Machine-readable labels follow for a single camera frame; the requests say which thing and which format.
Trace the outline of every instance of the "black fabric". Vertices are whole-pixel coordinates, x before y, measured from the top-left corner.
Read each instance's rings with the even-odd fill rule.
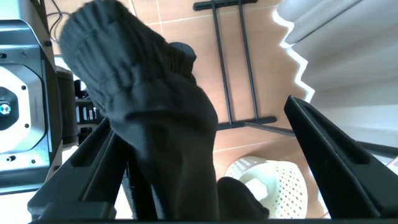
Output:
[[[219,220],[213,167],[218,118],[196,86],[192,49],[166,43],[111,0],[73,13],[60,48],[112,130],[136,149],[161,218]]]

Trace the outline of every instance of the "trash bin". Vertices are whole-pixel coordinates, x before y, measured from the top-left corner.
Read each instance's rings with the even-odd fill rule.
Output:
[[[305,218],[307,187],[296,164],[246,156],[233,162],[225,173],[244,183],[270,211],[270,218]]]

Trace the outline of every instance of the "white plastic basket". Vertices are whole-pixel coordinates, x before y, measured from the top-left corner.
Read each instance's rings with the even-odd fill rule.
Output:
[[[246,184],[269,209],[270,218],[305,218],[307,214],[307,187],[300,169],[292,162],[246,156],[232,163],[225,176]]]

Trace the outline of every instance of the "white curtain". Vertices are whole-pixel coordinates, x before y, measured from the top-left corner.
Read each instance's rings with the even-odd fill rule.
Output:
[[[319,111],[358,141],[398,147],[398,1],[285,0],[285,41]]]

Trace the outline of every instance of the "perforated basket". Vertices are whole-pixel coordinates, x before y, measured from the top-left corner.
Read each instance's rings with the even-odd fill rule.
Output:
[[[263,194],[260,203],[269,209],[270,218],[305,218],[307,214],[307,187],[300,169],[292,162],[267,161],[246,156],[230,165],[225,176],[247,184],[253,179],[264,188],[250,188],[254,195]],[[266,188],[266,194],[257,192]]]

